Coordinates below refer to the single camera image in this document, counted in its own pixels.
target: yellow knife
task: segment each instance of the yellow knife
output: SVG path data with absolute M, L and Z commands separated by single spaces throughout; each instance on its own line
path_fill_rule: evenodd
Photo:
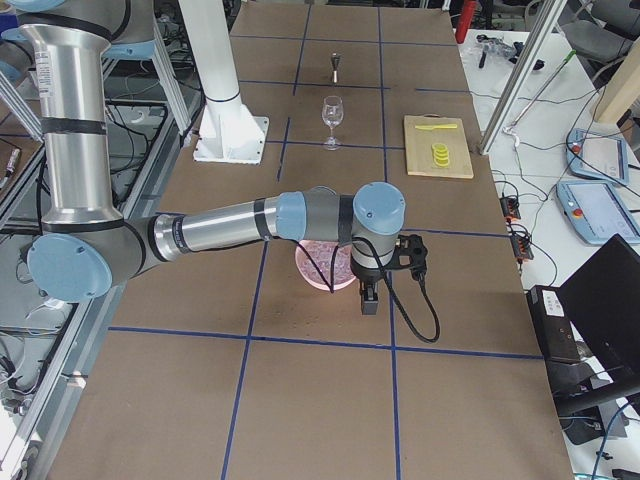
M 458 125 L 456 125 L 455 123 L 442 123 L 440 125 L 416 125 L 416 130 L 427 130 L 427 131 L 431 131 L 431 130 L 439 130 L 439 129 L 454 129 L 454 128 L 458 128 Z

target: pink bowl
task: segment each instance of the pink bowl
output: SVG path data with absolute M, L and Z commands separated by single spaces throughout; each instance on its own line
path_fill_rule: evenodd
M 336 242 L 317 242 L 315 240 L 302 240 L 300 242 L 311 258 L 316 262 L 320 271 L 327 279 L 327 282 L 331 281 L 331 255 L 333 249 L 337 245 Z M 334 290 L 340 290 L 353 282 L 356 277 L 351 273 L 351 245 L 346 245 L 338 250 L 336 256 L 336 263 L 334 268 Z M 296 247 L 296 266 L 303 278 L 314 287 L 329 291 L 329 288 L 324 284 L 320 275 L 313 267 L 304 252 Z

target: wine glass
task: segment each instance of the wine glass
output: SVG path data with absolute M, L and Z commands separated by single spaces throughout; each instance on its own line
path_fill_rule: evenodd
M 341 143 L 333 136 L 333 129 L 336 128 L 344 118 L 344 107 L 342 99 L 336 95 L 331 95 L 324 99 L 322 106 L 322 120 L 329 127 L 331 134 L 324 142 L 324 148 L 327 150 L 337 150 Z

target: white table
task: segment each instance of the white table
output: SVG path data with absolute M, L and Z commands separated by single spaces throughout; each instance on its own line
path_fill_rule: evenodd
M 515 41 L 524 42 L 528 34 L 526 32 L 469 30 L 465 43 L 459 47 L 469 89 L 474 97 L 478 122 L 481 130 L 484 131 L 498 103 L 497 98 L 488 96 L 499 97 L 501 95 L 513 70 L 513 64 L 505 58 L 490 55 L 486 59 L 484 68 L 480 69 L 478 65 L 481 49 L 477 47 L 476 36 L 482 33 L 490 37 L 502 37 L 508 44 Z M 520 96 L 531 98 L 570 50 L 571 47 L 561 34 L 552 34 L 546 40 L 539 56 L 546 62 L 545 67 L 538 72 L 532 72 L 523 91 L 520 92 Z M 616 125 L 592 123 L 590 107 L 599 98 L 598 95 L 592 96 L 589 93 L 593 91 L 594 87 L 581 64 L 577 59 L 572 59 L 551 83 L 542 95 L 542 99 L 563 101 L 587 95 L 579 100 L 561 104 L 536 103 L 519 122 L 516 131 L 521 142 L 539 147 L 562 144 L 544 151 L 520 145 L 518 154 L 522 177 L 514 150 L 513 137 L 500 134 L 489 152 L 491 166 L 495 170 L 495 180 L 506 180 L 518 188 L 521 196 L 522 220 L 517 223 L 524 225 L 529 230 L 533 229 L 533 242 L 546 251 L 557 265 L 558 271 L 555 275 L 555 268 L 551 261 L 534 248 L 534 260 L 526 262 L 522 269 L 522 285 L 525 289 L 536 284 L 547 285 L 552 281 L 556 286 L 562 284 L 597 250 L 597 247 L 588 245 L 578 237 L 565 218 L 553 188 L 561 178 L 573 178 L 570 173 L 565 172 L 567 163 L 564 141 L 569 130 L 574 127 L 574 122 L 575 127 L 589 129 L 591 132 L 604 134 L 619 132 Z M 508 117 L 509 121 L 520 113 L 527 101 L 521 99 L 516 102 Z M 589 106 L 578 117 L 587 102 Z M 638 164 L 630 149 L 628 153 L 630 162 Z M 640 192 L 640 172 L 632 170 L 630 176 L 630 187 Z M 523 178 L 544 192 L 550 192 L 549 200 L 543 203 L 539 198 L 536 198 L 534 195 L 543 197 L 543 194 L 527 184 Z M 503 187 L 505 195 L 514 193 L 511 186 L 497 183 L 498 194 L 502 193 Z M 624 189 L 618 189 L 618 193 L 629 209 L 640 208 L 640 198 Z M 635 247 L 635 249 L 640 252 L 640 247 Z M 594 369 L 599 371 L 598 366 L 594 366 Z M 628 408 L 625 414 L 631 417 L 636 416 L 631 408 Z M 607 442 L 605 451 L 613 455 L 614 458 L 609 461 L 604 459 L 600 461 L 598 468 L 600 475 L 610 476 L 613 468 L 640 472 L 640 422 L 632 421 L 627 432 L 628 439 L 610 439 Z M 574 472 L 591 473 L 596 458 L 595 452 L 600 448 L 600 442 L 601 439 L 597 439 L 581 446 L 574 446 L 566 439 Z

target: cutting board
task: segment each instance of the cutting board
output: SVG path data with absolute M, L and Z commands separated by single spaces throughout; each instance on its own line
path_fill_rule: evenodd
M 416 125 L 444 125 L 455 123 L 452 129 L 418 130 Z M 473 167 L 464 135 L 462 120 L 445 117 L 416 117 L 405 115 L 404 140 L 407 173 L 426 177 L 473 178 Z M 440 167 L 433 161 L 431 146 L 444 143 L 449 149 L 449 166 Z

